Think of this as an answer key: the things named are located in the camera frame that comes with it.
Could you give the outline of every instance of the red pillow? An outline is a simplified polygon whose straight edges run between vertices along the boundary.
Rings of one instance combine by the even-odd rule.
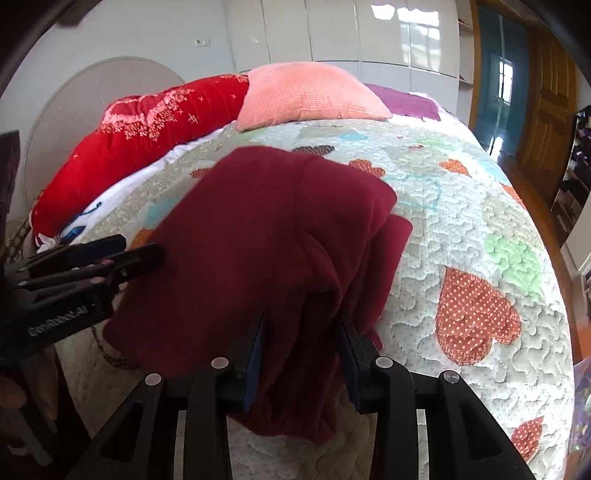
[[[247,90],[248,77],[227,74],[109,105],[33,207],[35,236],[55,237],[118,181],[235,120]]]

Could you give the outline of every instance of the polka dot fabric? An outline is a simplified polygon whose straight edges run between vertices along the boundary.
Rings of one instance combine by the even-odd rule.
[[[328,155],[331,152],[335,151],[335,148],[332,145],[305,145],[303,147],[297,147],[291,150],[293,153],[310,153],[313,155]]]
[[[194,179],[202,179],[210,171],[211,168],[198,168],[197,170],[193,170],[189,175]]]
[[[148,239],[150,238],[150,235],[152,235],[152,233],[153,230],[142,228],[131,241],[129,249],[133,250],[134,248],[143,247],[146,243],[148,243]]]
[[[374,167],[369,160],[364,160],[362,158],[351,160],[349,166],[363,170],[379,179],[386,176],[386,171],[383,168]]]
[[[439,162],[439,166],[451,171],[452,173],[460,173],[468,177],[470,176],[468,169],[464,166],[464,164],[459,160],[454,160],[453,158],[450,158],[448,161]]]
[[[501,184],[501,186],[503,187],[503,189],[509,194],[511,195],[511,197],[521,205],[522,208],[524,208],[525,210],[527,210],[525,208],[525,204],[523,203],[523,200],[521,200],[521,198],[519,198],[519,195],[517,195],[517,192],[515,191],[515,189],[510,186],[510,185],[505,185],[505,184]]]
[[[491,350],[492,341],[512,343],[521,319],[509,301],[475,275],[446,268],[436,317],[437,341],[458,365],[474,365]]]
[[[540,447],[542,421],[544,421],[544,417],[526,421],[519,425],[511,435],[513,445],[526,462],[533,458]]]

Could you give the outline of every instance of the glossy cabinet door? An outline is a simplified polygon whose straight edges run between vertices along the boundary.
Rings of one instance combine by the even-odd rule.
[[[394,88],[401,92],[411,90],[410,68],[402,65],[363,61],[361,63],[361,81]]]
[[[455,0],[407,0],[401,21],[410,28],[410,65],[453,77],[460,72]]]
[[[261,0],[226,0],[232,52],[238,72],[269,63]]]
[[[411,91],[423,92],[447,111],[455,115],[457,110],[458,79],[426,70],[410,69]]]
[[[354,0],[306,0],[312,60],[359,60]]]
[[[361,60],[408,66],[410,24],[400,20],[407,10],[406,0],[381,3],[356,0]]]
[[[262,0],[272,62],[312,60],[304,0]]]

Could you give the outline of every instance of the wooden floor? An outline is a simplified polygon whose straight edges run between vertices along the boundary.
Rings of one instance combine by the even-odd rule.
[[[519,165],[512,157],[501,155],[498,160],[499,166],[507,175],[517,195],[521,197],[525,207],[532,217],[540,237],[544,242],[550,256],[554,272],[558,278],[560,293],[566,305],[566,312],[569,318],[570,337],[573,345],[574,363],[580,362],[583,358],[591,355],[591,324],[589,322],[579,323],[574,314],[573,283],[569,269],[564,262],[560,252],[560,244],[557,239],[554,216],[550,213],[545,201],[535,190],[533,185],[524,177]]]

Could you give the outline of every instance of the round headboard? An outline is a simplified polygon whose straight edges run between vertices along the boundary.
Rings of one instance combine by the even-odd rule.
[[[22,181],[28,207],[72,149],[98,127],[111,102],[182,83],[168,67],[136,57],[104,60],[74,75],[46,104],[24,152]]]

